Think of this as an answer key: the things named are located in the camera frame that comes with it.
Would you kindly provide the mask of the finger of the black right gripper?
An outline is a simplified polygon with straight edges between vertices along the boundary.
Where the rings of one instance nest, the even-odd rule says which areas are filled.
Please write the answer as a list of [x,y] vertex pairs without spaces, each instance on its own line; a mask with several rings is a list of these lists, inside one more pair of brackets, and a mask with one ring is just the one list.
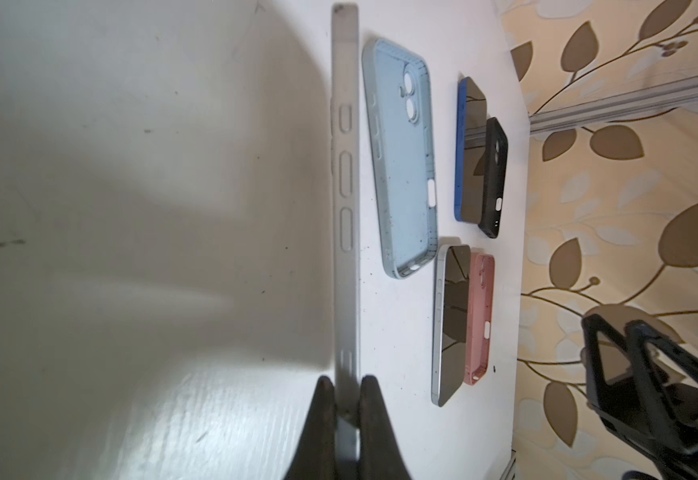
[[[627,324],[626,343],[652,437],[678,454],[697,455],[698,358],[644,321]],[[653,360],[654,350],[663,353],[692,382],[666,380]]]
[[582,319],[586,395],[606,430],[632,447],[671,447],[673,408],[662,368],[653,366],[650,344],[671,346],[673,339],[639,319],[627,331],[599,314]]

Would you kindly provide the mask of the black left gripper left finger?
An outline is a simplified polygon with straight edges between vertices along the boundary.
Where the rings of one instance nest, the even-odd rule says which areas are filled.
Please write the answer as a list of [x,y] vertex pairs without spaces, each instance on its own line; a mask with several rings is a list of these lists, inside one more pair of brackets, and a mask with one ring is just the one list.
[[284,478],[335,479],[335,431],[335,388],[329,377],[321,376],[316,382],[302,433]]

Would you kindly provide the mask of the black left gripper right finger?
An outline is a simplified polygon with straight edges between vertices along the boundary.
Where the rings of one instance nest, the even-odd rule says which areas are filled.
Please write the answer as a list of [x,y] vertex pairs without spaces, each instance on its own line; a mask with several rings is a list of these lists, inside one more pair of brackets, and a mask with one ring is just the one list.
[[367,375],[362,379],[358,419],[359,478],[410,480],[411,476],[400,453],[380,384],[375,376]]

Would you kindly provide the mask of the pink phone case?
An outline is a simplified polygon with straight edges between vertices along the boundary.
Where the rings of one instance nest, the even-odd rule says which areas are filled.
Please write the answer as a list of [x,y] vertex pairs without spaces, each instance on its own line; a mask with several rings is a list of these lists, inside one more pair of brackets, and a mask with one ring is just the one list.
[[469,302],[463,381],[475,385],[489,368],[495,258],[473,251],[470,264]]

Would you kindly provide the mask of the black phone case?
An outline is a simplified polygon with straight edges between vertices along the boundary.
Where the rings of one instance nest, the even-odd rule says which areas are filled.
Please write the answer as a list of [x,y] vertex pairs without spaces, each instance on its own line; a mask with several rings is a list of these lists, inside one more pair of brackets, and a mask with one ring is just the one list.
[[480,229],[491,239],[499,236],[507,159],[507,136],[499,120],[491,117],[486,124],[484,179],[479,222]]

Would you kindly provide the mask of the black phone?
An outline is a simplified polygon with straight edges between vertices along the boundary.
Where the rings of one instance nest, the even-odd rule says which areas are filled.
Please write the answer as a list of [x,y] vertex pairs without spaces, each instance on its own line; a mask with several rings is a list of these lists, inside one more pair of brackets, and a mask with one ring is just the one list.
[[360,393],[360,96],[359,12],[331,12],[331,174],[334,271],[336,462],[338,477],[359,477]]
[[485,179],[487,99],[471,77],[458,84],[454,215],[479,224]]

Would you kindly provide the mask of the light blue phone case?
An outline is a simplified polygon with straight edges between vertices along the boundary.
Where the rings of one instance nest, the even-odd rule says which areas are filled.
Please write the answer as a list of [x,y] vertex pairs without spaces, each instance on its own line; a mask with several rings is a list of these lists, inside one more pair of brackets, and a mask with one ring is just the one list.
[[362,52],[384,270],[406,278],[438,248],[431,82],[425,60],[383,38]]

